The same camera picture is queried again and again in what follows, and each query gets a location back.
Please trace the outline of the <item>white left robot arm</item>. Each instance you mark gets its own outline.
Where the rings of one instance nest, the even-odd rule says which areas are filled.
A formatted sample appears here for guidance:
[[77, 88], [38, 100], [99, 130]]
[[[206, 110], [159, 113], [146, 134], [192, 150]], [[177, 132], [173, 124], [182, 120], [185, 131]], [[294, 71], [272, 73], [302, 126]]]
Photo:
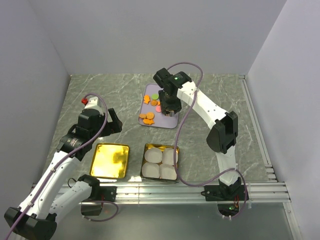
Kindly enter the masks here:
[[100, 107], [84, 109], [68, 133], [60, 139], [53, 159], [27, 198], [18, 207], [9, 207], [4, 219], [10, 232], [28, 240], [49, 240], [61, 220], [82, 201], [114, 204], [113, 196], [105, 197], [100, 181], [84, 174], [61, 196], [57, 196], [68, 174], [92, 149], [98, 137], [122, 131], [122, 122], [113, 108], [108, 113]]

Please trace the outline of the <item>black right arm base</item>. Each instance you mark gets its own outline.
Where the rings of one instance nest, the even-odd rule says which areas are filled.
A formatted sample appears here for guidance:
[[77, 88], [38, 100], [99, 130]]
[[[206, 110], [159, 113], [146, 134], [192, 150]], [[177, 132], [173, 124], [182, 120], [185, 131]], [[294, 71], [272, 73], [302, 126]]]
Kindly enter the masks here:
[[230, 220], [244, 209], [249, 200], [248, 190], [240, 177], [230, 186], [220, 180], [218, 185], [205, 185], [200, 194], [206, 202], [217, 202], [218, 212]]

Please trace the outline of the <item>white paper cup back-left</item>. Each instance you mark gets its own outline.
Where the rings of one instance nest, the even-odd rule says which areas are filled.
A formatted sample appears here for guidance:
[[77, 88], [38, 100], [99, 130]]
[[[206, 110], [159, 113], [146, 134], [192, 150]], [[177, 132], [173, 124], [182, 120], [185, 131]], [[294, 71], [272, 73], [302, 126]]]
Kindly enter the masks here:
[[162, 161], [163, 152], [159, 148], [152, 147], [144, 153], [144, 158], [149, 163], [158, 164]]

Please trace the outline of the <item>white paper cup front-right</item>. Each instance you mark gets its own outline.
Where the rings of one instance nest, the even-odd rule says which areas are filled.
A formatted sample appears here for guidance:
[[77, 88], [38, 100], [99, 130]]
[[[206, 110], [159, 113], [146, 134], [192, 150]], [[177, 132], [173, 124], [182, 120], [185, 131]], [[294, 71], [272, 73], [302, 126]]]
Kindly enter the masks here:
[[164, 180], [176, 180], [177, 174], [174, 166], [168, 164], [161, 164], [159, 166], [159, 176]]

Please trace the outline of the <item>pink round cookie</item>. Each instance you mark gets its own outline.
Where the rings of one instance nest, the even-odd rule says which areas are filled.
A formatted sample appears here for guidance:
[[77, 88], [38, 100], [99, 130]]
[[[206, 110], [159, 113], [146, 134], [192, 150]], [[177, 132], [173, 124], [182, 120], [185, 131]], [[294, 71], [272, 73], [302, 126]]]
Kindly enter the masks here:
[[162, 112], [160, 105], [157, 105], [156, 108], [155, 108], [155, 110], [156, 110], [158, 113], [161, 113], [161, 112]]

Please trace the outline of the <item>gold tin lid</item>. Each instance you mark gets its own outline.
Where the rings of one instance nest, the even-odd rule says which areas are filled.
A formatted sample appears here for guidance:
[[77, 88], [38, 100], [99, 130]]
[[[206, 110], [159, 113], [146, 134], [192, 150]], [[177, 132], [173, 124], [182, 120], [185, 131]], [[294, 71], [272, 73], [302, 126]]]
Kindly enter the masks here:
[[129, 163], [130, 147], [118, 143], [96, 145], [90, 175], [102, 179], [124, 179]]

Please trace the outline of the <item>lilac serving tray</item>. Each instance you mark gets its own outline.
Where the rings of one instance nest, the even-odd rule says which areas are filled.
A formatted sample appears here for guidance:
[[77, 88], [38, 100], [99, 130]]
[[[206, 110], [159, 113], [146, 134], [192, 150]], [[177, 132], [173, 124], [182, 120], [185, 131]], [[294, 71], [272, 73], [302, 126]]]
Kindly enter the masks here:
[[[138, 112], [138, 123], [141, 126], [146, 126], [146, 127], [174, 129], [178, 125], [179, 113], [177, 113], [174, 117], [166, 116], [166, 115], [162, 114], [161, 112], [156, 111], [156, 106], [158, 106], [158, 105], [156, 105], [156, 106], [151, 105], [151, 101], [154, 100], [154, 99], [152, 99], [152, 94], [158, 94], [158, 92], [160, 90], [161, 90], [161, 88], [156, 83], [148, 83], [145, 86], [145, 89], [142, 94], [140, 109]], [[149, 95], [149, 97], [150, 97], [149, 104], [143, 103], [144, 95]], [[144, 124], [143, 119], [139, 118], [140, 114], [147, 114], [148, 112], [154, 113], [154, 119], [153, 119], [154, 124], [152, 124], [152, 125]]]

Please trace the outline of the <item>metal tongs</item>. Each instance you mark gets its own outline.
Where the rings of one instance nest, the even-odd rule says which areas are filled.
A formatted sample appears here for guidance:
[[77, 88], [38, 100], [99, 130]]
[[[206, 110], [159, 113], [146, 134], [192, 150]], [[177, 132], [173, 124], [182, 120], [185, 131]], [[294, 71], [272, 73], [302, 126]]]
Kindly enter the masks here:
[[166, 112], [166, 115], [169, 117], [174, 117], [176, 115], [176, 112], [174, 110], [170, 110]]

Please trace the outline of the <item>orange ridged round cookie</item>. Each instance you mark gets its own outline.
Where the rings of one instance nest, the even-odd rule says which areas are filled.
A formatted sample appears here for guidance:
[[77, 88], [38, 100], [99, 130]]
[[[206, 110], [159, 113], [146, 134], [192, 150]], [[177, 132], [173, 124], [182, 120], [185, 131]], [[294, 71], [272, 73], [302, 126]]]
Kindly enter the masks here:
[[149, 119], [149, 120], [153, 120], [155, 117], [155, 114], [153, 112], [148, 112], [146, 114], [146, 118]]

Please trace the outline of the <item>orange spiral cookie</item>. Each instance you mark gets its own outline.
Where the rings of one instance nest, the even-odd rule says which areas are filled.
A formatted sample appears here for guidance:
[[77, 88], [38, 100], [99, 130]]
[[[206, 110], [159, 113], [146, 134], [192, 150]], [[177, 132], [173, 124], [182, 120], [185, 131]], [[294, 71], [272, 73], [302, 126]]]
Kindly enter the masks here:
[[152, 106], [156, 106], [158, 104], [158, 101], [157, 100], [152, 100], [151, 103], [150, 103]]

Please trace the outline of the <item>gold cookie tin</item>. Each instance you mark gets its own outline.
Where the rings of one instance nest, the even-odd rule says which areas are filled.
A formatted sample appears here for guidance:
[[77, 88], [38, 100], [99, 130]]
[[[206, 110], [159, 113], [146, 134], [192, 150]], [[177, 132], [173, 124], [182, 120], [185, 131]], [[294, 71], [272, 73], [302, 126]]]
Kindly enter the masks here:
[[177, 182], [173, 152], [173, 145], [146, 143], [142, 155], [140, 177], [157, 182]]

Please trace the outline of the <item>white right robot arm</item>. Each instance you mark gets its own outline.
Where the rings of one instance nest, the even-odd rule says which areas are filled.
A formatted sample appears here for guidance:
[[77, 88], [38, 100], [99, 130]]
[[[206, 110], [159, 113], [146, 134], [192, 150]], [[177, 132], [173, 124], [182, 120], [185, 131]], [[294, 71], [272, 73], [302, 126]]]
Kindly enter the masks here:
[[206, 143], [215, 152], [219, 167], [221, 196], [231, 200], [237, 195], [244, 180], [237, 171], [235, 145], [238, 137], [238, 115], [214, 103], [185, 72], [171, 74], [166, 68], [153, 76], [161, 90], [158, 92], [161, 112], [173, 116], [181, 111], [182, 103], [195, 111], [207, 124]]

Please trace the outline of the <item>orange round cookie front-left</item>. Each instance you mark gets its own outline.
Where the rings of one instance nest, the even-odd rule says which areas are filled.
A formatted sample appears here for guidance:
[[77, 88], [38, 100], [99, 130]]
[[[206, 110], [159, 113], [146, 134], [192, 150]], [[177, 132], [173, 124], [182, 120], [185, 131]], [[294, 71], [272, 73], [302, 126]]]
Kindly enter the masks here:
[[139, 118], [141, 118], [141, 119], [145, 119], [147, 116], [146, 116], [146, 114], [144, 114], [144, 113], [141, 113], [140, 115], [139, 115]]

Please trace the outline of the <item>white paper cup back-right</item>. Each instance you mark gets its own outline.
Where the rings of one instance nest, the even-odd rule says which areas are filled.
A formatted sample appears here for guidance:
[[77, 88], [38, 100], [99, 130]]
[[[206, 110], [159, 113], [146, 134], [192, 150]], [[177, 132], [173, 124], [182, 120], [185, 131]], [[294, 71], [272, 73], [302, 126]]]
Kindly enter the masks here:
[[174, 149], [166, 148], [162, 153], [162, 163], [170, 166], [174, 165]]

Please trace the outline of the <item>green round cookie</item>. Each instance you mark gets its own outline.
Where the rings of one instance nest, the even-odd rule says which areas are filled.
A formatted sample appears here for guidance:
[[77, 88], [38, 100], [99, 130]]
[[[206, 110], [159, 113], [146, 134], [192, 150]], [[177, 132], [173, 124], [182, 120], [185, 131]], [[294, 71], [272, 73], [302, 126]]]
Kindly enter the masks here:
[[157, 100], [159, 98], [159, 95], [157, 93], [154, 93], [154, 94], [151, 95], [151, 98], [153, 100]]

